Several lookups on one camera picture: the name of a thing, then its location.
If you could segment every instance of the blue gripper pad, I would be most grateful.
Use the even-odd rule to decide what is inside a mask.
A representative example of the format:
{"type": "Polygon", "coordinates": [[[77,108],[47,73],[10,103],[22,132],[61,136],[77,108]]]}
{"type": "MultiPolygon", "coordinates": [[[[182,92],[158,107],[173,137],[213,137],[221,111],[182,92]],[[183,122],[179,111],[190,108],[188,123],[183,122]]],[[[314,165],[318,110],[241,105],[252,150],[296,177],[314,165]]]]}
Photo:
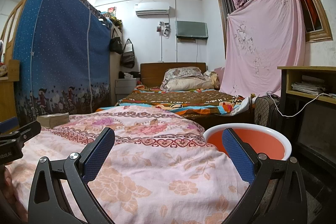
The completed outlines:
{"type": "Polygon", "coordinates": [[[18,125],[19,121],[16,117],[0,122],[0,133],[5,133],[18,125]]]}
{"type": "Polygon", "coordinates": [[[241,179],[252,184],[255,179],[253,162],[228,129],[223,131],[222,142],[241,179]]]}
{"type": "Polygon", "coordinates": [[[89,155],[83,162],[83,181],[87,184],[93,181],[115,142],[115,134],[111,128],[105,128],[89,148],[89,155]]]}

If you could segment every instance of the plastic basin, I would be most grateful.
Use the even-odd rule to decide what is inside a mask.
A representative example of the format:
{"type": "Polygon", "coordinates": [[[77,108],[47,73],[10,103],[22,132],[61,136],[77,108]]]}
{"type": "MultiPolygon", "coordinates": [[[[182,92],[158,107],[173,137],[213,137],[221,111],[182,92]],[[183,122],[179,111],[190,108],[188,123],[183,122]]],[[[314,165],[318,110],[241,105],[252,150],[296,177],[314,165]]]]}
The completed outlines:
{"type": "Polygon", "coordinates": [[[208,143],[227,154],[222,143],[223,130],[232,128],[243,142],[249,143],[256,153],[265,153],[274,160],[287,160],[292,153],[289,140],[273,129],[249,123],[227,123],[209,128],[203,136],[208,143]]]}

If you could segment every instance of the pink floral bedspread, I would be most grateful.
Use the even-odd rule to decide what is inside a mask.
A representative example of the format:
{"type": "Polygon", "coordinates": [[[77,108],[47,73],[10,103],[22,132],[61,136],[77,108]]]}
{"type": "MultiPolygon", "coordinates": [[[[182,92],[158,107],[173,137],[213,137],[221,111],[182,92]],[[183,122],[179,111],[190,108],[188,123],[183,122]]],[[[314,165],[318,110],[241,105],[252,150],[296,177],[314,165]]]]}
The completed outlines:
{"type": "MultiPolygon", "coordinates": [[[[119,106],[70,116],[26,143],[24,157],[8,166],[26,208],[39,158],[80,152],[104,127],[115,131],[115,146],[88,185],[116,223],[221,223],[248,186],[231,160],[205,142],[197,123],[158,108],[119,106]]],[[[75,215],[85,220],[67,182],[63,187],[75,215]]]]}

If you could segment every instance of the blue wardrobe cover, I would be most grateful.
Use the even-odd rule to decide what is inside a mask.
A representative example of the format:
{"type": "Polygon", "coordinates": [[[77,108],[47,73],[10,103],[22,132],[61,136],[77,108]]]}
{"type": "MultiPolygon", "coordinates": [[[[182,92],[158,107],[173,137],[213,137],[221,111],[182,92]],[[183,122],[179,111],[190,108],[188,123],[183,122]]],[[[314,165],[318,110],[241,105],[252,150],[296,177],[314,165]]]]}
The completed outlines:
{"type": "Polygon", "coordinates": [[[27,0],[13,49],[20,125],[109,106],[109,42],[110,30],[80,0],[27,0]]]}

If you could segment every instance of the floral pillowcase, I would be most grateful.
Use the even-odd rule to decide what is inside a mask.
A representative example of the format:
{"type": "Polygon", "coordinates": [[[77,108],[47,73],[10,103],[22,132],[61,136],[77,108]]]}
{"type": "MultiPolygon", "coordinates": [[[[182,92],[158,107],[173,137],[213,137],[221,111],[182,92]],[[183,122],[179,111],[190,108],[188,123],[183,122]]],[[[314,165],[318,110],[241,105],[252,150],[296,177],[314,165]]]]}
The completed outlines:
{"type": "Polygon", "coordinates": [[[166,85],[170,80],[182,79],[182,78],[187,78],[187,77],[197,77],[197,78],[205,80],[204,76],[202,75],[201,70],[197,67],[169,69],[165,73],[165,77],[163,79],[160,89],[166,90],[167,89],[166,85]]]}

